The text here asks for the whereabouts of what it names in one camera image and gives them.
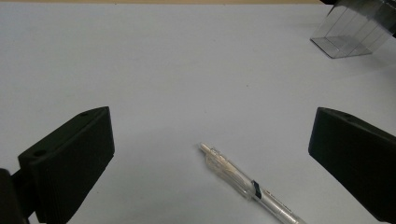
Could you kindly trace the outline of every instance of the clear plastic box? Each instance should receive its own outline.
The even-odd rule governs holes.
[[[311,36],[331,58],[373,53],[396,33],[396,0],[339,0]]]

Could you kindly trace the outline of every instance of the white surface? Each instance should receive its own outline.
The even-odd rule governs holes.
[[[309,41],[329,9],[0,3],[1,167],[109,105],[116,154],[70,223],[279,223],[201,141],[307,223],[378,223],[307,148],[318,106],[396,134],[396,41],[331,60]]]

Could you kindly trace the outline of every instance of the pen barrel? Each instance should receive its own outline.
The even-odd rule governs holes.
[[[269,210],[283,224],[306,224],[300,217],[294,215],[291,210],[280,202],[273,194],[266,189],[260,189],[261,197],[253,196],[261,206]]]

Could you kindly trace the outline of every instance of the ballpoint pen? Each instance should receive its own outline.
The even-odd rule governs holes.
[[[209,168],[232,185],[242,196],[247,199],[254,199],[261,206],[268,209],[283,224],[306,224],[268,190],[261,188],[256,181],[245,175],[217,150],[202,143],[200,144],[200,149],[206,154],[206,164]]]

